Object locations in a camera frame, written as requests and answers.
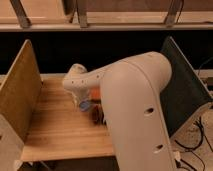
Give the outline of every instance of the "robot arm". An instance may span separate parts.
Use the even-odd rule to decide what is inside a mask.
[[[100,86],[102,108],[121,171],[175,171],[159,94],[171,77],[160,53],[122,59],[63,81],[69,91]]]

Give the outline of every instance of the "black cable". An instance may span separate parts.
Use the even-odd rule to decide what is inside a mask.
[[[184,163],[185,165],[189,166],[193,171],[197,171],[197,169],[195,169],[191,164],[189,164],[187,161],[183,160],[183,159],[180,159],[180,161],[182,163]]]
[[[185,169],[187,171],[190,171],[187,167],[183,167],[183,166],[179,167],[178,169]]]
[[[209,145],[210,150],[213,152],[213,147],[211,146],[211,144],[210,144],[210,142],[209,142],[209,140],[208,140],[208,138],[207,138],[205,133],[204,133],[204,137],[206,139],[207,144]]]
[[[197,157],[197,158],[201,161],[201,163],[203,164],[203,171],[205,171],[206,165],[205,165],[205,163],[203,162],[203,160],[202,160],[197,154],[195,154],[195,152],[191,151],[191,153],[194,154],[194,156]]]
[[[209,63],[211,60],[213,60],[213,57],[207,59],[206,61],[204,61],[204,62],[200,65],[200,67],[198,68],[198,73],[197,73],[198,76],[200,75],[200,70],[203,68],[203,66],[204,66],[205,64]]]
[[[210,150],[213,152],[213,147],[211,146],[211,144],[210,144],[210,142],[209,142],[209,140],[208,140],[208,138],[207,138],[207,136],[206,136],[206,134],[205,134],[205,130],[204,130],[204,126],[203,126],[203,124],[202,124],[202,118],[201,118],[201,117],[199,118],[199,124],[200,124],[200,126],[202,127],[202,129],[203,129],[203,136],[204,136],[204,138],[206,139],[206,142],[207,142],[207,144],[208,144]]]
[[[182,11],[183,11],[183,7],[184,7],[184,0],[181,1],[180,12],[179,12],[179,15],[178,15],[178,17],[177,17],[176,23],[179,22],[179,18],[180,18],[180,16],[181,16]]]
[[[204,132],[203,132],[203,127],[202,125],[200,125],[199,123],[201,122],[201,120],[198,122],[196,121],[194,124],[199,128],[200,130],[200,141],[199,143],[195,146],[195,147],[188,147],[186,145],[183,145],[182,143],[180,143],[178,140],[175,140],[175,142],[182,148],[186,149],[187,151],[194,151],[196,150],[197,148],[199,148],[202,143],[203,143],[203,137],[204,137]]]

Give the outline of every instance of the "wooden tabletop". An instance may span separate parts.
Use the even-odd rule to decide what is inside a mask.
[[[21,160],[46,161],[114,155],[104,125],[74,107],[61,78],[43,81]]]

